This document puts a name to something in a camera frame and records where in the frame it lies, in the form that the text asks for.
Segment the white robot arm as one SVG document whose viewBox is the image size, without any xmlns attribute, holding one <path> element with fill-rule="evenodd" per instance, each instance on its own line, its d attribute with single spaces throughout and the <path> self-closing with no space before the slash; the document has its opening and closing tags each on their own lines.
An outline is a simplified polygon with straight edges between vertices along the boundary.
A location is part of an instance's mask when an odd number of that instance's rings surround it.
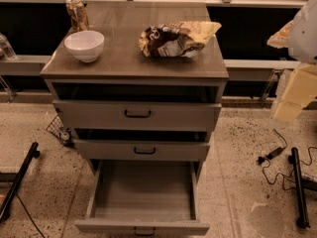
<svg viewBox="0 0 317 238">
<path fill-rule="evenodd" d="M 274 121 L 290 123 L 317 97 L 317 0 L 308 0 L 267 44 L 288 48 L 288 55 L 300 62 L 294 71 L 282 74 L 272 107 Z"/>
</svg>

